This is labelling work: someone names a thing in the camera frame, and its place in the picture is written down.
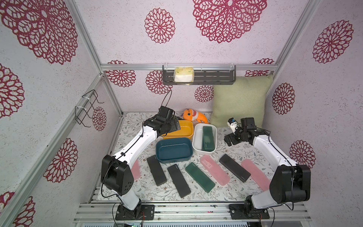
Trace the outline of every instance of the green pillow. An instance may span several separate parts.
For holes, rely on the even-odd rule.
[[[211,124],[228,127],[234,118],[253,117],[257,127],[262,127],[265,114],[266,93],[271,87],[272,76],[237,77],[233,85],[215,85]]]

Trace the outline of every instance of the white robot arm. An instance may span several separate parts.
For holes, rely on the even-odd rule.
[[[141,207],[141,200],[131,188],[134,182],[131,168],[152,141],[180,130],[178,119],[175,111],[161,106],[158,114],[144,121],[138,134],[122,150],[102,159],[101,182],[121,200],[130,219],[139,217]]]
[[[160,135],[180,129],[173,110],[161,107],[159,113],[143,123],[138,134],[114,156],[106,155],[102,160],[101,182],[122,201],[130,217],[140,214],[141,200],[132,190],[131,168],[144,149]],[[271,164],[275,175],[270,190],[248,196],[244,203],[245,215],[259,218],[263,209],[285,202],[306,201],[310,197],[310,169],[299,165],[288,157],[270,138],[264,129],[254,125],[253,118],[241,119],[241,126],[231,118],[228,125],[233,133],[224,141],[231,146],[242,141],[255,146]]]
[[[268,191],[246,198],[244,212],[247,217],[259,217],[261,210],[278,204],[309,200],[310,169],[306,165],[299,165],[286,155],[266,130],[256,127],[252,117],[241,119],[240,126],[234,118],[230,118],[227,124],[233,131],[224,137],[228,146],[249,142],[264,155],[275,171]]]

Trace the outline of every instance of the white plastic container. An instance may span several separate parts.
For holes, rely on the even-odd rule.
[[[211,126],[213,131],[214,139],[214,150],[213,151],[203,151],[202,150],[202,140],[203,140],[203,126]],[[216,151],[217,148],[217,128],[214,125],[199,123],[194,127],[194,135],[192,142],[193,151],[199,154],[211,154]]]

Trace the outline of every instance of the wall shelf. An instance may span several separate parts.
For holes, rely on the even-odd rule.
[[[236,81],[236,66],[232,70],[194,70],[194,81],[190,85],[231,85]],[[163,84],[185,85],[184,82],[174,82],[174,70],[166,70],[163,65]]]

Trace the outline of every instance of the floral tablecloth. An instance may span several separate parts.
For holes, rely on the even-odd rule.
[[[141,128],[141,123],[154,116],[156,113],[127,113],[124,119],[124,123],[122,126],[122,130],[120,132],[114,153],[118,152],[122,149],[127,143],[129,143],[132,138],[137,134],[137,132]],[[206,113],[206,117],[209,119],[211,113]],[[186,182],[189,185],[191,193],[184,197],[180,198],[171,177],[167,171],[167,167],[174,165],[174,163],[161,164],[165,172],[165,176],[168,181],[159,187],[156,186],[152,174],[150,172],[150,168],[147,164],[146,158],[155,154],[155,146],[159,140],[162,140],[161,137],[157,138],[154,142],[152,142],[145,151],[139,156],[138,160],[140,163],[140,172],[141,177],[134,181],[132,188],[134,189],[136,195],[142,201],[151,201],[151,200],[165,200],[165,201],[242,201],[248,195],[254,195],[260,193],[262,190],[257,186],[257,184],[251,179],[251,177],[245,182],[241,182],[237,177],[235,177],[229,170],[227,170],[222,164],[219,163],[219,159],[224,155],[228,154],[231,158],[233,158],[236,162],[241,163],[244,159],[251,159],[259,169],[262,170],[263,173],[269,178],[272,179],[273,170],[264,156],[257,151],[252,145],[249,145],[247,142],[242,142],[240,144],[228,147],[227,144],[223,141],[224,135],[231,133],[231,129],[229,127],[218,128],[217,132],[217,149],[211,154],[212,159],[218,163],[222,169],[230,176],[230,182],[221,186],[212,176],[211,174],[204,168],[204,166],[200,163],[200,158],[203,156],[202,154],[194,153],[192,158],[185,162],[177,162],[179,169],[181,170]],[[215,187],[211,192],[206,193],[199,185],[196,183],[191,176],[185,171],[185,167],[189,165],[189,163],[194,162],[210,179],[215,182]],[[108,196],[111,195],[111,191],[107,189],[105,186],[103,187],[103,195]],[[109,198],[103,198],[101,195],[101,191],[98,194],[97,200],[117,200],[116,196],[112,196]]]

